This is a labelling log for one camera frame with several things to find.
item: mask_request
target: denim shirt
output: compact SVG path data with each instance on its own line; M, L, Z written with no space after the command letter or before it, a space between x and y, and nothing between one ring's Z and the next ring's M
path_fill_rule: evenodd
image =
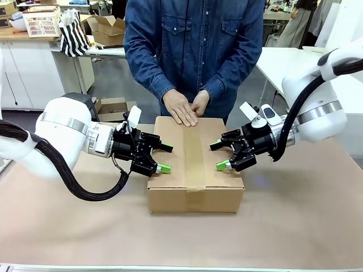
M187 12L187 0L128 1L126 58L134 79L159 99L162 114L163 95L176 88L190 103L207 90L204 117L228 116L261 54L264 3L189 0Z

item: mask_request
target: white basket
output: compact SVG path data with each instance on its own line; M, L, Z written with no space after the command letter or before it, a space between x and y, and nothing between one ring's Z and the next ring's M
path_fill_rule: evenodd
M32 6L23 11L29 37L59 37L59 5Z

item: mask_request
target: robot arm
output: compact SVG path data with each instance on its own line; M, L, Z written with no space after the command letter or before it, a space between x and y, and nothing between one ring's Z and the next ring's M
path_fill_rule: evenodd
M363 38L345 48L323 56L317 65L303 67L282 82L284 96L290 108L287 116L278 116L269 106L252 108L248 103L242 112L252 121L240 130L222 134L210 145L211 150L231 147L230 160L217 163L217 169L244 170L256 164L256 155L268 152L274 162L286 147L299 141L317 142L341 133L347 117L332 88L331 80L344 74L363 70Z
M163 144L157 135L138 130L140 115L141 110L134 106L129 114L124 115L122 124L108 126L91 122L90 111L84 103L60 97L46 105L36 122L35 134L0 121L0 156L18 161L37 176L60 176L68 189L81 199L106 200L124 187L129 176L118 166L116 159L131 160L130 172L149 177L154 173L170 172L170 167L153 160L151 152L156 149L172 152L172 146ZM112 158L121 172L113 189L94 194L77 183L71 170L81 151Z

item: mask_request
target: white cabinet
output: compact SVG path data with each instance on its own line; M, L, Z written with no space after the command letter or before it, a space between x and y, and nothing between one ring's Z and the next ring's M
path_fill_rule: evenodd
M46 41L8 41L12 57L34 109L64 95L62 82Z
M33 105L20 77L8 43L2 41L0 42L0 47L4 59L2 108L32 109Z
M5 67L0 79L3 109L43 110L50 100L94 83L90 58L77 59L82 70L78 77L75 59L53 52L48 41L0 41L0 49Z

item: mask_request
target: cabinet door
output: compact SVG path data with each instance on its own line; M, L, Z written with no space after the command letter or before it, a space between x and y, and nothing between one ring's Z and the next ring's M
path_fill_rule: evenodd
M7 79L7 74L4 71L2 76L1 84L1 108L13 108L16 107L15 97L12 93L9 80Z
M33 109L24 83L14 62L9 45L6 41L0 42L4 58L4 74L2 75L3 95L2 108Z
M65 93L47 41L9 41L9 47L35 109Z

